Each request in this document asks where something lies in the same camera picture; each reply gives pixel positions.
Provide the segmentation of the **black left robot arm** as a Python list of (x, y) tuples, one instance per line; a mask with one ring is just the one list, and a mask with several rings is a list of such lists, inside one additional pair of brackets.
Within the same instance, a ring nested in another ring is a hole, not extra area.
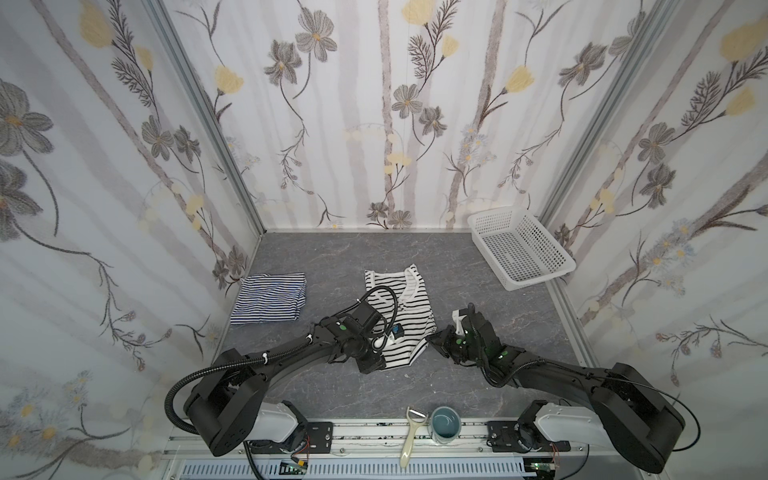
[(189, 374), (168, 392), (165, 411), (179, 429), (199, 436), (221, 457), (242, 444), (257, 423), (270, 387), (300, 369), (356, 361), (362, 374), (382, 370), (392, 324), (367, 301), (313, 324), (308, 333), (261, 353), (230, 349), (210, 367)]

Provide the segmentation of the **blue white striped tank top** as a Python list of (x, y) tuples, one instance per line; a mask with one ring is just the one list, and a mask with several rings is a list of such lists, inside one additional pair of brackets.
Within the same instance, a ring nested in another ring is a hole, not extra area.
[(231, 324), (294, 322), (306, 304), (306, 274), (259, 273), (246, 277), (235, 299)]

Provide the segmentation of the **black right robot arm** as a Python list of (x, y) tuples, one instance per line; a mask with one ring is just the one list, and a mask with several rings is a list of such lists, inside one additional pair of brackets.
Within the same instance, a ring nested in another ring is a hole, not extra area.
[(633, 466), (659, 474), (685, 428), (664, 393), (630, 365), (582, 367), (505, 344), (473, 305), (456, 311), (453, 323), (427, 341), (455, 364), (478, 368), (494, 388), (541, 391), (565, 400), (563, 406), (535, 400), (510, 432), (497, 434), (503, 445), (521, 453), (564, 442), (602, 445)]

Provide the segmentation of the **black white striped tank top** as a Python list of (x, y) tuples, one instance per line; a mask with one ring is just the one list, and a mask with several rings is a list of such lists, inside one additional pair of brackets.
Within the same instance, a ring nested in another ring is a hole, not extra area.
[(383, 334), (391, 321), (394, 302), (386, 287), (397, 296), (395, 322), (404, 327), (405, 336), (393, 347), (383, 348), (384, 370), (410, 367), (427, 347), (427, 336), (436, 332), (436, 323), (426, 284), (417, 266), (412, 264), (399, 272), (380, 273), (366, 270), (366, 290), (379, 287), (366, 301), (383, 315), (374, 332)]

